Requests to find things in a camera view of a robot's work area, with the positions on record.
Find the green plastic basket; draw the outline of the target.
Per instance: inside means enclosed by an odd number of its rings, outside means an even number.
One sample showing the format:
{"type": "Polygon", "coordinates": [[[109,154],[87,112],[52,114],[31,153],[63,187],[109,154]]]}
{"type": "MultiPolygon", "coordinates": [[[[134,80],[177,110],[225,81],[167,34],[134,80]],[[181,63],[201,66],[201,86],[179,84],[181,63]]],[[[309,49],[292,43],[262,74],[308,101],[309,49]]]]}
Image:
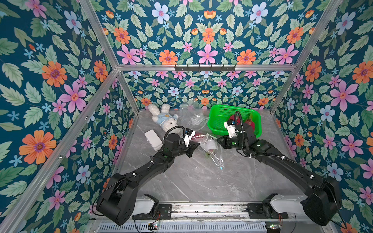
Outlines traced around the green plastic basket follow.
{"type": "Polygon", "coordinates": [[[243,122],[251,120],[254,123],[254,133],[257,138],[262,135],[261,115],[258,111],[243,107],[235,107],[229,105],[217,104],[210,109],[209,120],[207,122],[208,128],[213,134],[219,136],[228,135],[228,131],[224,123],[230,119],[236,112],[240,112],[243,122]]]}

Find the black hook rail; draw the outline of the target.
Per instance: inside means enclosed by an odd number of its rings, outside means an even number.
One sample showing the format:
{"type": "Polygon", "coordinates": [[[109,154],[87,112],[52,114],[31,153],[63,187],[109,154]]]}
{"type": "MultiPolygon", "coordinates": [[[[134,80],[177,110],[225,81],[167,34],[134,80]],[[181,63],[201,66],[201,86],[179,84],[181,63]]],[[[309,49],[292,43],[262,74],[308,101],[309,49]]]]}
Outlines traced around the black hook rail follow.
{"type": "Polygon", "coordinates": [[[175,65],[175,71],[211,71],[211,72],[223,72],[223,71],[235,71],[236,65],[175,65]]]}

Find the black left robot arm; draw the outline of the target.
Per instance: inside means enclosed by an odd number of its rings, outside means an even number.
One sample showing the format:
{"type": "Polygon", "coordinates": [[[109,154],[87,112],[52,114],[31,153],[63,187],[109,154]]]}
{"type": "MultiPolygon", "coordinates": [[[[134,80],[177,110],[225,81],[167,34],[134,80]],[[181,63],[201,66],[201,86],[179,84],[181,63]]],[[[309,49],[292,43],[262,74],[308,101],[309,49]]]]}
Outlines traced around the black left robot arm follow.
{"type": "Polygon", "coordinates": [[[138,191],[152,178],[167,171],[180,155],[191,157],[200,143],[185,144],[178,134],[165,136],[161,149],[150,162],[140,168],[121,175],[114,174],[97,200],[96,210],[117,225],[123,225],[133,215],[155,214],[158,199],[145,195],[138,199],[138,191]]]}

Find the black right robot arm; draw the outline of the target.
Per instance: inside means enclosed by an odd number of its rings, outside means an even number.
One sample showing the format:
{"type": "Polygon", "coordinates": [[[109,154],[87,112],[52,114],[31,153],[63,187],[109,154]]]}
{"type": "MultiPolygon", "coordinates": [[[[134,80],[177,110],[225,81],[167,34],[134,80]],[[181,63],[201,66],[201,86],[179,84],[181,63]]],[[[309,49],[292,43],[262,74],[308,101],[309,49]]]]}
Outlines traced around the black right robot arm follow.
{"type": "Polygon", "coordinates": [[[246,123],[225,122],[228,135],[218,138],[224,149],[235,149],[239,154],[255,159],[279,172],[306,195],[300,202],[305,215],[314,223],[326,226],[342,206],[339,182],[307,170],[282,154],[270,142],[257,139],[246,123]]]}

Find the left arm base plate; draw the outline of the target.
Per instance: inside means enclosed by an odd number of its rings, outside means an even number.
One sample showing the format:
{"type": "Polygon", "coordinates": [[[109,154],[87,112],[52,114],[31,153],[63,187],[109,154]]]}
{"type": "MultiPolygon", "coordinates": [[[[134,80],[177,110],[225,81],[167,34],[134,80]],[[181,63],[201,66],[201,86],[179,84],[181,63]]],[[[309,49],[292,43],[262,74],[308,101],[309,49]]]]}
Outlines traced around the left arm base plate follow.
{"type": "Polygon", "coordinates": [[[132,216],[132,220],[170,220],[172,216],[171,204],[159,204],[150,213],[132,216]]]}

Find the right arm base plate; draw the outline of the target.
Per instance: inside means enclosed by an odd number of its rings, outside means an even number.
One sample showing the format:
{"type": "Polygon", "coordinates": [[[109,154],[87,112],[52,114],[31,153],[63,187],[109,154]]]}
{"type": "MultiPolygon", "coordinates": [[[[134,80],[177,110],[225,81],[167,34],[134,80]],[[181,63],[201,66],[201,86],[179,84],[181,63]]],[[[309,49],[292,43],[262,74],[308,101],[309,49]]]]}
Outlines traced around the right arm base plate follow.
{"type": "Polygon", "coordinates": [[[275,212],[269,204],[248,203],[245,211],[251,219],[288,219],[287,213],[275,212]]]}

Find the white plush bear toy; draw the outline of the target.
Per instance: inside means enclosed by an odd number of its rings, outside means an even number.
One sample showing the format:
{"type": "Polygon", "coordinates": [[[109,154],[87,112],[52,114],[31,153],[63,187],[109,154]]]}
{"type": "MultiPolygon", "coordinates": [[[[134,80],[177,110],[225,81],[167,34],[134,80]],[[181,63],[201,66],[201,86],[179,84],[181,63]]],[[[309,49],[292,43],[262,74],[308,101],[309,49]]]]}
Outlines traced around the white plush bear toy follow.
{"type": "Polygon", "coordinates": [[[177,120],[179,116],[177,114],[172,115],[170,113],[170,108],[171,106],[169,104],[163,104],[160,109],[155,104],[148,105],[152,120],[157,123],[164,132],[178,125],[177,120]]]}

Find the white rectangular box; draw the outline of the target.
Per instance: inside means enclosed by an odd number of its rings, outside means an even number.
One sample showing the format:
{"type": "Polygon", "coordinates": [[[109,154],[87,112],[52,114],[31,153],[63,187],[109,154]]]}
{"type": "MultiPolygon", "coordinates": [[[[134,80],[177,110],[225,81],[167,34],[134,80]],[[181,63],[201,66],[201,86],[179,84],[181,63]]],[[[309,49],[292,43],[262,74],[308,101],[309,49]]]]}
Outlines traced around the white rectangular box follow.
{"type": "Polygon", "coordinates": [[[155,151],[162,148],[163,142],[154,130],[149,130],[145,132],[144,135],[155,151]]]}

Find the clear zip-top bag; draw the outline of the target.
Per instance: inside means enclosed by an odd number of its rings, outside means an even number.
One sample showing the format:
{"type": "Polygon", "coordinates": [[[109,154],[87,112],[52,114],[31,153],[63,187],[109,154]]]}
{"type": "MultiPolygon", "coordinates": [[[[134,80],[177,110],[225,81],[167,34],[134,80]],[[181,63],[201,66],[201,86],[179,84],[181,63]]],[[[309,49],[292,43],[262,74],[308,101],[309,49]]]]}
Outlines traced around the clear zip-top bag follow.
{"type": "Polygon", "coordinates": [[[183,103],[179,107],[179,123],[200,133],[208,133],[209,111],[199,107],[197,103],[183,103]]]}
{"type": "Polygon", "coordinates": [[[193,140],[200,143],[199,148],[201,149],[201,151],[207,158],[210,158],[212,160],[212,162],[218,169],[224,169],[222,146],[217,142],[216,137],[210,134],[206,134],[206,136],[202,138],[193,137],[193,140]]]}

